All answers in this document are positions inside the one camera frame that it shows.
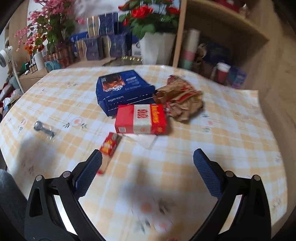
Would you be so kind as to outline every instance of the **luckin coffee box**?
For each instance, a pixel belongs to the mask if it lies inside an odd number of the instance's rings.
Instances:
[[[104,75],[96,84],[98,104],[107,116],[117,114],[118,105],[153,104],[155,86],[148,84],[134,70]]]

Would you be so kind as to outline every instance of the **white fan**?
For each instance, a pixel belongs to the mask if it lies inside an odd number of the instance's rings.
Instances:
[[[24,90],[22,88],[22,85],[20,83],[20,80],[17,76],[17,71],[15,69],[15,63],[13,61],[13,57],[12,57],[12,46],[8,46],[8,48],[6,49],[2,49],[0,51],[0,65],[4,68],[9,62],[11,62],[11,66],[12,66],[12,69],[13,69],[13,72],[15,74],[15,78],[19,84],[19,87],[20,87],[20,90],[22,91],[22,93],[24,94]]]

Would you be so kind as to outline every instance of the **vase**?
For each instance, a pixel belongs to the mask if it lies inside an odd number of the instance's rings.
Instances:
[[[169,65],[176,34],[146,33],[140,40],[143,64]]]
[[[34,59],[35,59],[38,70],[42,70],[43,68],[45,68],[42,52],[36,53],[34,55]]]

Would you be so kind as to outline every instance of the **red cup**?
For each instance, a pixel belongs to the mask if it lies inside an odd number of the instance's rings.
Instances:
[[[217,71],[216,71],[216,76],[215,76],[215,81],[220,84],[224,84],[224,82],[227,79],[230,65],[225,64],[225,63],[218,63],[217,64]]]

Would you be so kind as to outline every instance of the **metal screw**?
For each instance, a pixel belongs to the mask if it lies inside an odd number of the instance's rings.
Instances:
[[[226,174],[227,177],[233,177],[234,176],[232,171],[226,171],[225,174]]]
[[[65,171],[63,172],[63,177],[67,178],[71,175],[71,172],[70,171]]]
[[[42,179],[42,176],[41,176],[41,175],[38,175],[38,176],[36,177],[36,181],[37,181],[37,182],[41,181],[41,179]]]
[[[255,179],[256,181],[260,181],[260,180],[261,180],[261,178],[260,178],[258,175],[254,175],[254,179]]]

